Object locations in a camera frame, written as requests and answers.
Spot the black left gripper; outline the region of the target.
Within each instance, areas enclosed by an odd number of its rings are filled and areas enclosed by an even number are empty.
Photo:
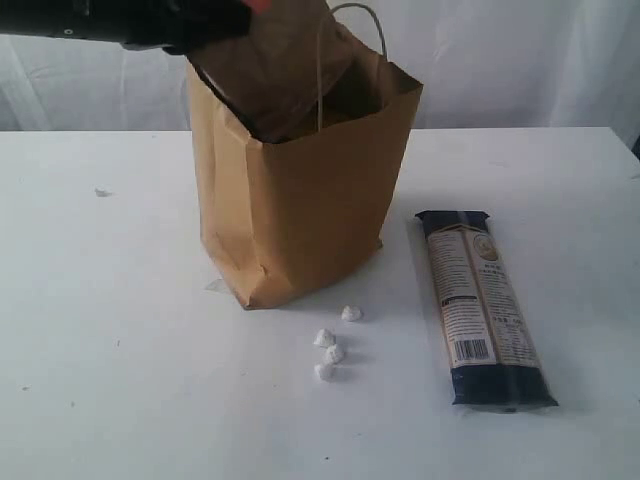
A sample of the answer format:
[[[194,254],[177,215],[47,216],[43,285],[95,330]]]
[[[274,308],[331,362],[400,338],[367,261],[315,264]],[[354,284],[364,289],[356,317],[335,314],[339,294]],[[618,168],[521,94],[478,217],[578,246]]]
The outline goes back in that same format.
[[[134,50],[186,55],[245,36],[253,10],[243,1],[100,1],[99,39]]]

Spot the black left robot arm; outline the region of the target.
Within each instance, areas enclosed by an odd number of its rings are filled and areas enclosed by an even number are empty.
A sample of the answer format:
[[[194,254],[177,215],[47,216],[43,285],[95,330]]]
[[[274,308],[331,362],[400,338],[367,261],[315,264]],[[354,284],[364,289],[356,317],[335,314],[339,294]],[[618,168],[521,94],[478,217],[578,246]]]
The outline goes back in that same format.
[[[2,0],[1,32],[185,55],[247,35],[252,16],[241,1]]]

